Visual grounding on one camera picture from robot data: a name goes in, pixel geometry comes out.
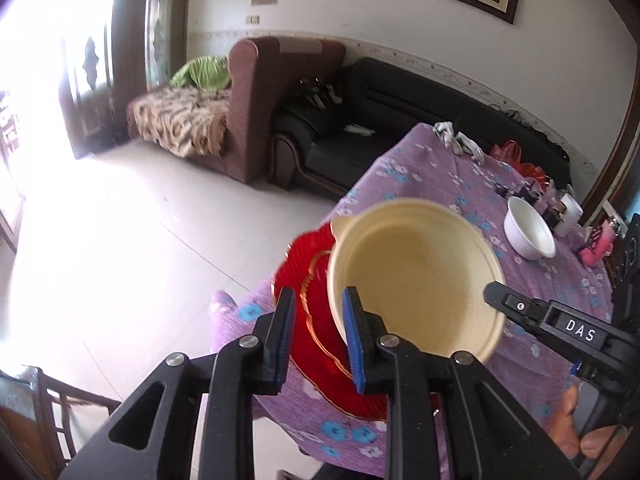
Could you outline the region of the right hand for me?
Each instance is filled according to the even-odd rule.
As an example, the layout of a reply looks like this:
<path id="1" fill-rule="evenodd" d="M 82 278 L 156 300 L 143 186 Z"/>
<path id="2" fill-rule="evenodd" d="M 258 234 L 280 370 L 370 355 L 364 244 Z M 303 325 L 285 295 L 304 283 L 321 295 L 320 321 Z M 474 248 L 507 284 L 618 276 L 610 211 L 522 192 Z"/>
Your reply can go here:
<path id="1" fill-rule="evenodd" d="M 573 414 L 578 403 L 578 388 L 571 386 L 562 397 L 556 412 L 549 437 L 567 458 L 575 458 L 578 453 L 595 460 L 600 458 L 609 463 L 628 439 L 631 430 L 608 426 L 590 431 L 579 437 L 574 427 Z"/>

